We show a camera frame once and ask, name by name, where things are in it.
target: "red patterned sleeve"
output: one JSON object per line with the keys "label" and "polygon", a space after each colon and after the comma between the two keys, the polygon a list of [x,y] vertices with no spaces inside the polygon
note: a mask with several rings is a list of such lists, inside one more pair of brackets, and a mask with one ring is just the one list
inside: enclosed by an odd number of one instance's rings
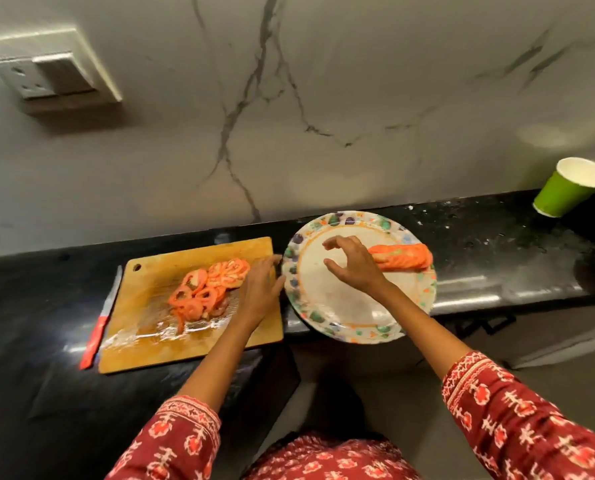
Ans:
{"label": "red patterned sleeve", "polygon": [[595,433],[479,352],[455,363],[442,396],[494,478],[595,480]]}
{"label": "red patterned sleeve", "polygon": [[128,449],[107,480],[206,480],[219,448],[220,420],[187,395],[168,399]]}

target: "wooden cutting board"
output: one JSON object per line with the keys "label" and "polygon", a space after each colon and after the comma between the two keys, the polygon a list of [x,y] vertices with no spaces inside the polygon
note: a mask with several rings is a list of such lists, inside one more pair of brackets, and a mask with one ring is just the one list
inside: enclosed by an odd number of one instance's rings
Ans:
{"label": "wooden cutting board", "polygon": [[[239,290],[229,292],[223,317],[210,322],[187,324],[176,335],[177,320],[166,302],[193,269],[232,258],[253,264],[273,254],[270,237],[230,242],[207,248],[132,259],[126,263],[115,308],[102,342],[100,372],[124,371],[158,363],[204,356],[211,350],[237,309]],[[247,347],[279,342],[283,338],[279,300],[264,317]]]}

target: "red printed kurta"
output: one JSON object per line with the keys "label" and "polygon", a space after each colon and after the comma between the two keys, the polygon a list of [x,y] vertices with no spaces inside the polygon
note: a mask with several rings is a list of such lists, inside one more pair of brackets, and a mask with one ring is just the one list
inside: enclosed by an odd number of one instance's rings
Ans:
{"label": "red printed kurta", "polygon": [[[479,352],[453,365],[442,397],[493,478],[595,480],[595,433],[566,418]],[[207,480],[220,421],[188,396],[166,401],[110,471],[109,480]],[[247,480],[417,480],[388,441],[300,436],[265,453]]]}

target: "knife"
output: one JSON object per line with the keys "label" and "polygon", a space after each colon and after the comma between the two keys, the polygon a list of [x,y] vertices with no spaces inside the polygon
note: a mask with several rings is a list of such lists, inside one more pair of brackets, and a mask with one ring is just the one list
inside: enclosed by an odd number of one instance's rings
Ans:
{"label": "knife", "polygon": [[93,358],[95,357],[97,350],[100,348],[100,342],[104,333],[104,327],[109,321],[110,311],[113,308],[113,303],[115,303],[115,298],[117,297],[117,290],[119,290],[119,284],[121,283],[121,281],[122,266],[117,266],[117,273],[115,274],[113,288],[110,289],[109,296],[107,296],[106,300],[104,301],[104,306],[101,309],[101,313],[98,317],[97,323],[95,323],[95,328],[91,333],[89,341],[86,343],[86,349],[84,350],[84,355],[82,356],[82,360],[80,361],[81,371],[88,369],[93,364]]}

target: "red knife handle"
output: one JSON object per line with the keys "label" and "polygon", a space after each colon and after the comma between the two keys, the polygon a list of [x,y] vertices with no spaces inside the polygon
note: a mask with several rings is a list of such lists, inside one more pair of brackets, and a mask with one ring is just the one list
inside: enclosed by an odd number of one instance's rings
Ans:
{"label": "red knife handle", "polygon": [[97,323],[95,323],[95,328],[93,329],[93,332],[91,332],[89,341],[86,343],[86,350],[84,350],[84,355],[82,356],[82,360],[80,361],[81,371],[83,371],[84,369],[88,369],[93,364],[93,358],[95,357],[97,350],[100,348],[100,342],[102,334],[104,332],[104,326],[106,325],[106,322],[108,320],[108,316],[100,315]]}

